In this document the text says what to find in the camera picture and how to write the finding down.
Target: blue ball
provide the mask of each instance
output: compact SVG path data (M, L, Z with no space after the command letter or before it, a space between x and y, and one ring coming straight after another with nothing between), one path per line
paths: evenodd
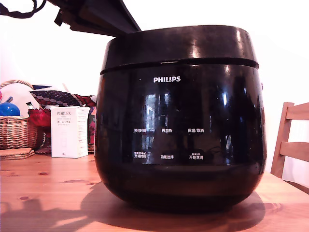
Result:
M13 103L0 104L0 116L20 116L19 108Z

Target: white box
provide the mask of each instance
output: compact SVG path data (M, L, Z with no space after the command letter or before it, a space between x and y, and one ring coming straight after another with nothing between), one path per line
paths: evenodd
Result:
M52 107L52 157L88 155L88 113L85 107Z

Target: white wall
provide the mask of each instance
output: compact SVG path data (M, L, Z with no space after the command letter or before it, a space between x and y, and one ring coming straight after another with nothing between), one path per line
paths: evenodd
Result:
M13 9L30 9L25 0L2 0ZM279 0L124 0L142 30L221 24L247 30L253 40L264 84L267 171L270 171L284 101L309 102L308 1ZM31 19L0 16L1 82L24 79L95 94L108 36L58 27L58 8L47 3ZM291 141L309 141L309 124L293 122ZM309 186L309 163L286 159L283 177Z

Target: patterned fabric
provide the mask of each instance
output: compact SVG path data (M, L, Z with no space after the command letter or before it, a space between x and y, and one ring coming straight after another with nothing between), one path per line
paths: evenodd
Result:
M90 99L92 96L80 96L57 90L35 90L30 92L37 102L44 108L47 105L62 106L96 106Z

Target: cable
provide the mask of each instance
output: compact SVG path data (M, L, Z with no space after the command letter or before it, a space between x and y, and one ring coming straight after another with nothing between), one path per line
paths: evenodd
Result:
M10 12L2 3L0 3L0 15L12 18L31 18L35 13L40 11L46 4L47 0L43 0L42 4L37 8L37 0L33 1L33 10L31 12L21 13L19 11Z

